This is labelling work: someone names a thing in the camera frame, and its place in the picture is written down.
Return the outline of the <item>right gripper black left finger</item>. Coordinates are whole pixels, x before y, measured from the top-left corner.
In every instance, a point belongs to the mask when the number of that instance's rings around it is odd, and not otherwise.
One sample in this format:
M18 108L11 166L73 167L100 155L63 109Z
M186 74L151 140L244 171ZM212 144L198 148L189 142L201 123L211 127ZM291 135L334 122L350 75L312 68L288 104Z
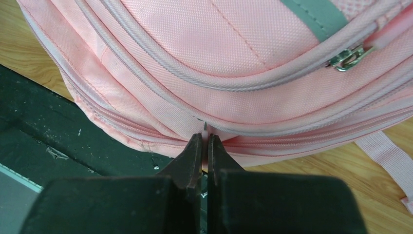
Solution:
M153 176L51 181L39 194L22 234L198 234L201 230L203 139Z

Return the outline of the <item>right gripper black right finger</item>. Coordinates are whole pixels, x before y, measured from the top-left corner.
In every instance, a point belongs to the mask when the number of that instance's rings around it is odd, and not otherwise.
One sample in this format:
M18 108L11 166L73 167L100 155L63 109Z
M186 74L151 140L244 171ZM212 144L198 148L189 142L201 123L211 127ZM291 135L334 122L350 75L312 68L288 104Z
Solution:
M365 234L353 193L339 178L244 170L217 135L208 142L210 234Z

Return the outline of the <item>pink student backpack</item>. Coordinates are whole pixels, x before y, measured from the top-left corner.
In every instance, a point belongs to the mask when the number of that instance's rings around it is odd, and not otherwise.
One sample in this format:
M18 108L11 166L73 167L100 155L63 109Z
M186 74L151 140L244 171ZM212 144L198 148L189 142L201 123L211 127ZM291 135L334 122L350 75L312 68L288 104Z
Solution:
M413 115L410 0L20 0L90 121L176 157L219 135L243 166L354 141L413 209L413 161L383 130Z

